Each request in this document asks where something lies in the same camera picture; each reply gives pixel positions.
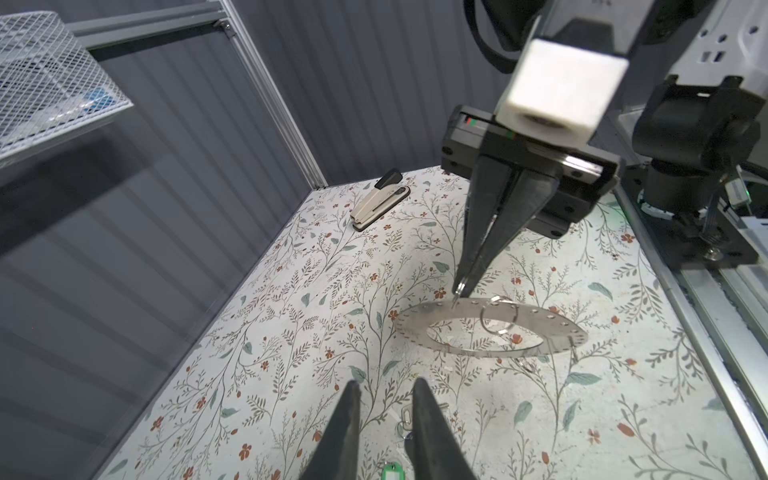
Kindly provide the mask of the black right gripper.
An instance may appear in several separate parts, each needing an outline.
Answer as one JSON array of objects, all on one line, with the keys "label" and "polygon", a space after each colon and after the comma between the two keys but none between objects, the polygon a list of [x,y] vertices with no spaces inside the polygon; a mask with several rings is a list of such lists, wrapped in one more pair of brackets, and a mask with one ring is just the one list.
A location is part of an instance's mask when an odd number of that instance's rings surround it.
[{"label": "black right gripper", "polygon": [[451,113],[441,151],[445,171],[471,177],[453,285],[460,297],[472,294],[493,260],[527,225],[558,239],[620,180],[615,154],[524,137],[467,105]]}]

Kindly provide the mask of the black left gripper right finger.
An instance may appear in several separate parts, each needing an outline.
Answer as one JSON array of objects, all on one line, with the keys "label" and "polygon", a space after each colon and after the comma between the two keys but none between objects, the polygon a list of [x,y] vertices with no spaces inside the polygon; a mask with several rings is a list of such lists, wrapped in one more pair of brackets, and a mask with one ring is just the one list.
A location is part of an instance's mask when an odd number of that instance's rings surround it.
[{"label": "black left gripper right finger", "polygon": [[429,384],[413,385],[413,428],[406,441],[415,479],[475,479]]}]

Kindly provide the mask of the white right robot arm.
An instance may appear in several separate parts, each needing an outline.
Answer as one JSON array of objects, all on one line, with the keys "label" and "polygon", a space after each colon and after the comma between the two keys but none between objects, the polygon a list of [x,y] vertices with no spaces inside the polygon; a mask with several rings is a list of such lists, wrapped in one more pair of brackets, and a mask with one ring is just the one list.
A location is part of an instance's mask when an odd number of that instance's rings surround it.
[{"label": "white right robot arm", "polygon": [[[442,166],[470,182],[453,292],[466,298],[524,230],[551,239],[617,186],[632,194],[672,268],[730,268],[758,255],[737,230],[749,202],[739,173],[767,102],[763,1],[467,1],[485,59],[509,76],[495,109],[460,105]],[[638,48],[702,17],[654,87],[627,167],[590,145]]]}]

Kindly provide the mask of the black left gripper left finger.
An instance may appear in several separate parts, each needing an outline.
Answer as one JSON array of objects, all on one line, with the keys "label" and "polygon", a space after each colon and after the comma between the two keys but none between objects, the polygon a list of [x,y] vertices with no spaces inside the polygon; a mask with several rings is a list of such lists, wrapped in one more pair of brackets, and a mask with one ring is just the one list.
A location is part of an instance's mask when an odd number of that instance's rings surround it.
[{"label": "black left gripper left finger", "polygon": [[349,381],[301,480],[355,480],[359,452],[360,385]]}]

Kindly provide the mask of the silver split keyring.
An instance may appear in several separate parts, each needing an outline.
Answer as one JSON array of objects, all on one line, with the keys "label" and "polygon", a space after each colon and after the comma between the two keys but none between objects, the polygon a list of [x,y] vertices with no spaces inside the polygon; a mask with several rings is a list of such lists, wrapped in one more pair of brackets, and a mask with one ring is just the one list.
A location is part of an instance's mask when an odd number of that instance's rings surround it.
[{"label": "silver split keyring", "polygon": [[514,300],[496,295],[481,306],[479,322],[487,333],[503,336],[517,323],[518,315],[519,305]]}]

